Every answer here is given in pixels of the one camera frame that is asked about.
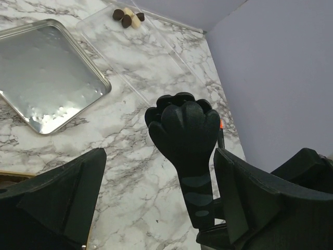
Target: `gray oval marking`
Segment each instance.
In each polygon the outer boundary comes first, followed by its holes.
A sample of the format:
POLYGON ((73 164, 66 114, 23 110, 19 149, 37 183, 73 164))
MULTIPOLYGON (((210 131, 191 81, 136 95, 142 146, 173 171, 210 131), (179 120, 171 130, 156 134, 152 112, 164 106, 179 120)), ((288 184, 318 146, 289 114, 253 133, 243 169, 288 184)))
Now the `gray oval marking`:
POLYGON ((213 195, 210 194, 187 193, 184 195, 184 198, 186 201, 198 207, 208 205, 213 201, 213 195))
POLYGON ((211 179, 209 172, 205 173, 202 176, 182 178, 182 183, 192 188, 198 188, 200 186, 207 184, 210 181, 211 179))
POLYGON ((206 216, 208 214, 209 214, 209 212, 207 210, 201 210, 201 211, 196 212, 197 217, 203 217, 203 216, 206 216))

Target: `black pen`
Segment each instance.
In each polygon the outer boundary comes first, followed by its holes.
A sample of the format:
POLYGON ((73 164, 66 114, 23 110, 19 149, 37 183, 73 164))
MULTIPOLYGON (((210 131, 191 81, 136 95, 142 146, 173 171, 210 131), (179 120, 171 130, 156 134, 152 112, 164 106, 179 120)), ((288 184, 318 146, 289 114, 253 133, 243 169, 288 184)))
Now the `black pen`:
POLYGON ((221 122, 220 122, 220 131, 219 131, 219 135, 217 137, 217 144, 218 144, 219 148, 225 148, 222 119, 221 119, 221 122))

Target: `tray rim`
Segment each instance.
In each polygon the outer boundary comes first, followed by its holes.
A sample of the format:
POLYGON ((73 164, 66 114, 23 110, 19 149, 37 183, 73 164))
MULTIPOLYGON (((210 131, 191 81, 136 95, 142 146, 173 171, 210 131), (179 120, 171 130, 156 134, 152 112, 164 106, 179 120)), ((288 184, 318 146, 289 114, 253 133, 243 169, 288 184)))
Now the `tray rim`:
POLYGON ((98 100, 102 99, 104 96, 106 96, 107 94, 109 94, 111 92, 111 90, 112 90, 112 85, 111 85, 110 81, 97 68, 97 66, 94 64, 94 62, 89 58, 89 56, 87 55, 87 53, 79 45, 79 43, 75 40, 75 38, 71 35, 71 33, 66 29, 66 27, 60 21, 58 21, 56 19, 48 18, 48 19, 43 19, 43 20, 39 20, 39 21, 36 21, 36 22, 32 22, 32 23, 27 23, 27 24, 24 24, 24 25, 21 25, 21 26, 17 26, 17 27, 13 27, 13 28, 1 30, 0 31, 0 39, 7 38, 7 37, 10 37, 10 36, 13 36, 13 35, 17 35, 17 34, 22 34, 22 33, 25 33, 25 32, 29 32, 29 31, 32 31, 32 30, 35 30, 35 29, 38 29, 38 28, 42 28, 42 27, 47 27, 47 26, 55 27, 57 30, 59 30, 61 32, 61 34, 66 38, 66 40, 70 43, 70 45, 78 53, 78 55, 84 60, 85 64, 90 69, 92 69, 92 71, 94 72, 94 74, 97 75, 97 77, 99 78, 99 80, 104 84, 104 86, 106 87, 106 94, 103 95, 103 96, 101 96, 100 98, 98 98, 94 102, 91 102, 89 105, 87 105, 85 108, 81 109, 73 117, 71 117, 70 119, 68 119, 67 121, 65 121, 61 125, 59 125, 58 127, 54 128, 52 131, 47 132, 47 133, 42 133, 40 131, 37 131, 33 126, 31 126, 26 121, 26 119, 24 118, 23 114, 19 110, 17 110, 16 108, 14 108, 14 106, 3 96, 2 92, 0 91, 0 96, 2 97, 2 99, 10 107, 12 107, 15 110, 15 112, 22 118, 23 121, 25 121, 26 124, 28 124, 28 126, 30 128, 32 128, 33 131, 35 131, 36 133, 38 133, 40 135, 49 135, 49 134, 52 134, 52 133, 58 131, 60 128, 62 128, 68 122, 70 122, 72 119, 74 119, 75 117, 77 117, 81 112, 83 112, 84 110, 86 110, 87 108, 89 108, 91 105, 93 105, 95 102, 97 102, 98 100))

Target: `dark chocolate piece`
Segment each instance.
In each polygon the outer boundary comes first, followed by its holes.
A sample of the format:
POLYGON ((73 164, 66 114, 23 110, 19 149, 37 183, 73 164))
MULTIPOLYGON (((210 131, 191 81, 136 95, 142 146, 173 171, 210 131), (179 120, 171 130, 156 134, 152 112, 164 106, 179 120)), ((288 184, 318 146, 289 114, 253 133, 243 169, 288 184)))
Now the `dark chocolate piece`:
POLYGON ((123 10, 121 9, 116 9, 114 12, 113 12, 113 19, 116 20, 116 21, 120 21, 123 17, 124 17, 125 13, 123 10))
POLYGON ((145 14, 144 13, 138 13, 138 14, 136 14, 137 15, 137 17, 139 18, 139 20, 141 21, 141 22, 143 22, 144 20, 145 20, 145 14))
POLYGON ((121 20, 121 24, 125 29, 127 29, 132 24, 132 19, 129 15, 125 15, 123 19, 121 20))

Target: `white chocolate piece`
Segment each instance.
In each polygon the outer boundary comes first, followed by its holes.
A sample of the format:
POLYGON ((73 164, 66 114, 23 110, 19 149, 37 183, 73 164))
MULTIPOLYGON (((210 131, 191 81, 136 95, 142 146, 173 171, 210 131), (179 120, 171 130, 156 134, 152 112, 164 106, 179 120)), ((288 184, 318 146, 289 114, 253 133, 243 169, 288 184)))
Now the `white chocolate piece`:
POLYGON ((141 26, 141 21, 137 15, 132 16, 132 27, 138 29, 141 26))
POLYGON ((133 11, 131 11, 129 8, 125 7, 123 9, 125 15, 129 15, 130 17, 136 16, 133 11))

